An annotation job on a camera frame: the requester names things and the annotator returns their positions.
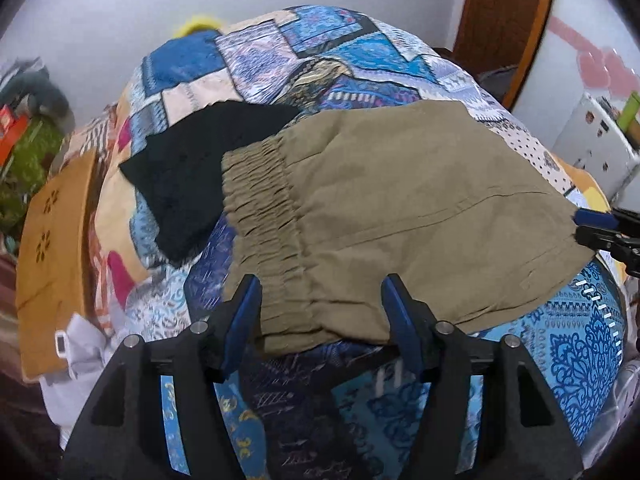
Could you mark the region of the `yellow pillow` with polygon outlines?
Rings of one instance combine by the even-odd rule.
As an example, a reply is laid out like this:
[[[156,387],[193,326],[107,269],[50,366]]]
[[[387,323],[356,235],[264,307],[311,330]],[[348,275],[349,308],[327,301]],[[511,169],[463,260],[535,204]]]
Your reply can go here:
[[[206,14],[193,15],[180,25],[172,35],[175,39],[206,32],[206,30],[219,30],[224,23],[219,18]]]

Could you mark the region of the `blue patchwork bed quilt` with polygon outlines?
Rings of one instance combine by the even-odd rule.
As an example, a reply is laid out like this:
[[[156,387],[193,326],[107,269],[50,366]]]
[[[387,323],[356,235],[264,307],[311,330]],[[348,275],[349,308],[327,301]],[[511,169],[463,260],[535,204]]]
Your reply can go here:
[[[454,62],[294,6],[165,42],[117,114],[94,228],[145,338],[262,283],[215,389],[250,478],[398,476],[428,389],[390,356],[390,273],[467,334],[520,336],[586,440],[626,330],[620,272],[570,223],[600,193]]]

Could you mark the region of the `orange yellow blanket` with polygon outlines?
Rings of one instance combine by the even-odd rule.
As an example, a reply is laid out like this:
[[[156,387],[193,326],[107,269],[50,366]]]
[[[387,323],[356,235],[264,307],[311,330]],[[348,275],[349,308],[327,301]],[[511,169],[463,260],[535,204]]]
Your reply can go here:
[[[584,196],[585,208],[590,208],[600,212],[609,212],[611,209],[608,199],[600,189],[597,181],[593,179],[592,175],[583,169],[578,169],[574,166],[570,166],[563,159],[553,155],[554,160],[565,170],[567,175],[572,180],[575,188]],[[619,288],[623,288],[627,279],[626,268],[623,263],[615,262],[608,252],[600,252],[600,259],[606,264],[608,270],[610,270],[612,277],[616,281]]]

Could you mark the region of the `black folded garment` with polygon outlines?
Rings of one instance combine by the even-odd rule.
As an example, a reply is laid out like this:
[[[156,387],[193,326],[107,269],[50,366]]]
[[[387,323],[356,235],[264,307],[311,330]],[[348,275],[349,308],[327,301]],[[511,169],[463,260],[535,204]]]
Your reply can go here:
[[[224,208],[224,154],[280,132],[300,114],[288,104],[217,102],[152,136],[119,165],[158,226],[155,243],[171,263],[206,245]]]

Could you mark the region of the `white appliance with stickers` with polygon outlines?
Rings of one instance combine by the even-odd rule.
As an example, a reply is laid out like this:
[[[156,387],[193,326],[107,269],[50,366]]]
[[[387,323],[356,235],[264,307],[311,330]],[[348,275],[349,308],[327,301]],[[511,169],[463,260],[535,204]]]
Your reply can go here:
[[[611,204],[620,200],[639,167],[639,152],[602,104],[587,92],[551,151],[570,166],[589,172]]]

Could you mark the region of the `wooden carved board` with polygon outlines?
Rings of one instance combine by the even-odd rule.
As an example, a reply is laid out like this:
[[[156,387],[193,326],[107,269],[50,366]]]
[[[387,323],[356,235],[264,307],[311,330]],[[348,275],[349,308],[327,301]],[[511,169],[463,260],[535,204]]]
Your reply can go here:
[[[65,370],[56,335],[76,314],[92,313],[88,207],[96,150],[71,160],[30,201],[16,267],[23,377]]]

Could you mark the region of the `white cloth pile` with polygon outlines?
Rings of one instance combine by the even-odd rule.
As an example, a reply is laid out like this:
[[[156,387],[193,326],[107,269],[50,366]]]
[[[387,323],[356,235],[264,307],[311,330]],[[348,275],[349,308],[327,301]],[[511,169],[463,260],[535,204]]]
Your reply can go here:
[[[126,335],[126,330],[121,330],[107,336],[78,313],[65,330],[55,332],[55,355],[62,359],[63,369],[43,374],[39,385],[49,418],[60,430],[62,450],[98,378]]]

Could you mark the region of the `wooden door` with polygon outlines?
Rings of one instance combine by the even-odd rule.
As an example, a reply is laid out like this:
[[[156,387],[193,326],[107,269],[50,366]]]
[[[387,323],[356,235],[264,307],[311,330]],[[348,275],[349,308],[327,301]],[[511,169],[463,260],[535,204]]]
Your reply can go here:
[[[454,62],[472,76],[498,68],[515,72],[500,99],[512,108],[541,42],[552,0],[464,0]]]

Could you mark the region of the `orange box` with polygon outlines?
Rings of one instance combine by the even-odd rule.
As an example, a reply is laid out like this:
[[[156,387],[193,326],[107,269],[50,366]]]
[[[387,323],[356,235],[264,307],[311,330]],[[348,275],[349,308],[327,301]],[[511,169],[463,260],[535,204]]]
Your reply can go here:
[[[26,115],[17,115],[8,106],[2,106],[0,110],[0,165],[3,166],[9,159],[14,146],[21,139],[29,124]]]

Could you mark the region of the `grey neck pillow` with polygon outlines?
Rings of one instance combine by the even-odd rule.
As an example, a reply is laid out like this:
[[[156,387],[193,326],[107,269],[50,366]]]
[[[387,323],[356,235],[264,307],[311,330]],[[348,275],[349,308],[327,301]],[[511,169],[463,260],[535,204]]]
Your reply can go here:
[[[70,111],[64,93],[52,82],[45,70],[13,75],[1,87],[1,105],[24,110],[29,116],[44,115],[63,119]]]

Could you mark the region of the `green patterned bag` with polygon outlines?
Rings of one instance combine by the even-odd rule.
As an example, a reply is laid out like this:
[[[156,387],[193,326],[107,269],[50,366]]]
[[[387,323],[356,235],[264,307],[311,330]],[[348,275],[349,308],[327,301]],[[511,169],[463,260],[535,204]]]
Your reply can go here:
[[[1,166],[1,232],[21,231],[28,204],[46,183],[64,134],[47,116],[29,117],[26,132]]]

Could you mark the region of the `khaki olive pants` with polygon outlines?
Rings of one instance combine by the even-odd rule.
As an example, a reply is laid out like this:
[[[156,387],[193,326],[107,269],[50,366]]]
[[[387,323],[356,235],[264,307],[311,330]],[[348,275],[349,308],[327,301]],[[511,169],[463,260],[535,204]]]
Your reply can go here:
[[[388,274],[472,333],[535,310],[594,256],[574,205],[459,102],[324,110],[221,169],[235,232],[224,289],[259,278],[270,356],[387,344]]]

